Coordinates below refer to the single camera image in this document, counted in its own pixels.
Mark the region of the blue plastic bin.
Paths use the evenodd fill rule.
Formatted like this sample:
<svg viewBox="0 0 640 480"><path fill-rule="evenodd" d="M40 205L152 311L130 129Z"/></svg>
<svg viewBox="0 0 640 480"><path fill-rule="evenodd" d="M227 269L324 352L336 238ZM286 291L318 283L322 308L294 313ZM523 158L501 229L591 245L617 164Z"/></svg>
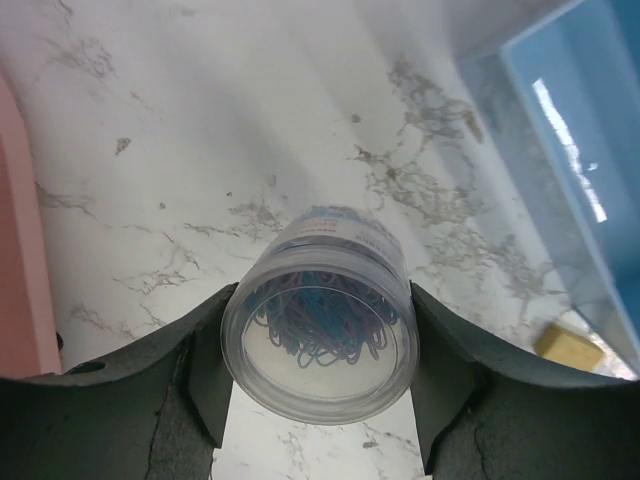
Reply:
<svg viewBox="0 0 640 480"><path fill-rule="evenodd" d="M542 1L458 61L573 310L639 366L639 5Z"/></svg>

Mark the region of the small blue cup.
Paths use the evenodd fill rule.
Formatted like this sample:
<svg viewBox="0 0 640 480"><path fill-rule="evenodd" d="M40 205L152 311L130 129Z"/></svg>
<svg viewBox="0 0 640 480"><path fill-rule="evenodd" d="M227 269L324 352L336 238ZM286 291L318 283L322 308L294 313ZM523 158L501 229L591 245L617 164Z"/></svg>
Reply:
<svg viewBox="0 0 640 480"><path fill-rule="evenodd" d="M237 385L282 417L344 425L386 410L420 356L399 241L362 210L311 208L237 285L221 348Z"/></svg>

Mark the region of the small yellow eraser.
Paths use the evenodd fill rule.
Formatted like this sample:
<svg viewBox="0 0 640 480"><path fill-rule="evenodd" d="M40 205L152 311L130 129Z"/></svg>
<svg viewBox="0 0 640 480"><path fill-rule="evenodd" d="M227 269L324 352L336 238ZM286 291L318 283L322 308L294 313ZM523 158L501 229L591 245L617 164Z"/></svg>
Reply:
<svg viewBox="0 0 640 480"><path fill-rule="evenodd" d="M587 372L591 372L604 358L603 350L596 344L558 324L547 326L533 349L541 358Z"/></svg>

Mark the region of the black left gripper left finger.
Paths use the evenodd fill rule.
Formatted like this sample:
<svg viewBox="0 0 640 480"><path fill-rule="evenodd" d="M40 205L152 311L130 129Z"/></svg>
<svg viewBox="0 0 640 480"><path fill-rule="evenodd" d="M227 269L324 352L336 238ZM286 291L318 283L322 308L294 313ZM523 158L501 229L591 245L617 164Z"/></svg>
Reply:
<svg viewBox="0 0 640 480"><path fill-rule="evenodd" d="M232 390L221 321L235 288L64 374L2 379L2 478L210 478Z"/></svg>

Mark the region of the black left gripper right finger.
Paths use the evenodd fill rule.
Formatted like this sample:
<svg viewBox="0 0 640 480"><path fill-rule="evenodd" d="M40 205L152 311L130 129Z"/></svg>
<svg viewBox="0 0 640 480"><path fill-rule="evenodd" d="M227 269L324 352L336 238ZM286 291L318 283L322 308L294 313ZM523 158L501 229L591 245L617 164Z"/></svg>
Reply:
<svg viewBox="0 0 640 480"><path fill-rule="evenodd" d="M434 479L636 479L639 384L537 357L417 284L411 396Z"/></svg>

